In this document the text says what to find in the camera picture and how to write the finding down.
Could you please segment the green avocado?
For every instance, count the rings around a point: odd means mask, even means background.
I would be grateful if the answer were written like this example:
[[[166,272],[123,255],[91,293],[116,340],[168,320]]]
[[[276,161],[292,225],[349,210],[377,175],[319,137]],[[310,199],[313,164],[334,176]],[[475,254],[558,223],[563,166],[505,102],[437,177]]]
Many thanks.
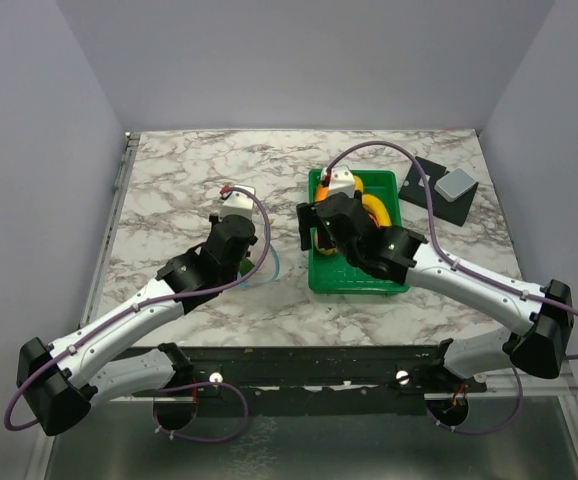
[[[241,276],[248,274],[253,268],[255,264],[249,259],[244,258],[239,265],[239,273]]]

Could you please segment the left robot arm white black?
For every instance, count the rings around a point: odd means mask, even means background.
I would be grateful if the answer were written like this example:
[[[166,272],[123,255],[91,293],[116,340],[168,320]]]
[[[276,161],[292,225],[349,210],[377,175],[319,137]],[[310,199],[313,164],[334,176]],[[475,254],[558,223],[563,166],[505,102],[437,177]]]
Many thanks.
[[[48,436],[77,425],[96,404],[144,390],[175,395],[189,385],[182,351],[156,347],[134,359],[120,354],[157,328],[181,318],[242,279],[240,265],[257,237],[243,215],[213,215],[207,239],[168,260],[123,304],[52,342],[28,340],[19,351],[15,399]]]

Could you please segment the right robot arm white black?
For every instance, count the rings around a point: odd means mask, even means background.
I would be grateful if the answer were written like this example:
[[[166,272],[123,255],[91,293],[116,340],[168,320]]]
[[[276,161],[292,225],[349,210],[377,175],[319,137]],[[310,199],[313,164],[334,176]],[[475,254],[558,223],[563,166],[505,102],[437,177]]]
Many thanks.
[[[344,193],[296,208],[301,247],[318,237],[365,274],[444,295],[500,323],[463,340],[445,340],[428,367],[430,383],[450,391],[481,372],[515,367],[542,379],[559,376],[573,329],[570,287],[517,281],[440,254],[421,234],[377,226],[356,198]]]

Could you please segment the clear zip top bag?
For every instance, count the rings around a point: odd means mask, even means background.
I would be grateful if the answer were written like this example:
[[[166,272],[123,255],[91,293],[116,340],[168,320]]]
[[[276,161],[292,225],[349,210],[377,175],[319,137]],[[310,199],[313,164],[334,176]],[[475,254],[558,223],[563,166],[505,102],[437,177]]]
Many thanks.
[[[272,224],[273,220],[269,219],[269,226],[271,227]],[[267,255],[265,256],[263,261],[251,260],[255,264],[255,266],[248,274],[244,275],[248,276],[248,279],[245,281],[241,281],[239,283],[238,287],[240,289],[262,286],[276,281],[280,276],[281,272],[280,256],[273,245],[270,227],[269,228],[262,227],[262,232],[264,234],[264,241],[269,244]]]

